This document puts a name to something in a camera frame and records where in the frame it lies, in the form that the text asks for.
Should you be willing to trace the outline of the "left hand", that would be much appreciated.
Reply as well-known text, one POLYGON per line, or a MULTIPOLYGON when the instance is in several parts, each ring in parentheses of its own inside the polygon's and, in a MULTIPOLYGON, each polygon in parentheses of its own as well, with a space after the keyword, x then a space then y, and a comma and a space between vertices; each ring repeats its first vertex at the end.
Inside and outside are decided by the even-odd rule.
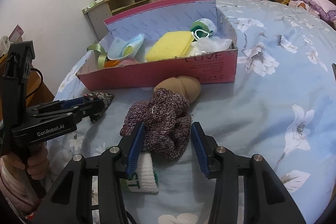
MULTIPOLYGON (((47 158, 48 153, 49 152, 47 149, 47 143, 44 142, 39 146, 39 151, 28 159, 27 172, 34 180, 41 180, 45 178, 46 174, 48 173, 50 164, 47 158)), ((10 153, 6 156, 3 156, 2 161, 7 171, 16 180, 21 182, 22 180, 19 176, 19 171, 25 170, 26 168, 25 164, 21 161, 21 159, 17 155, 10 153)))

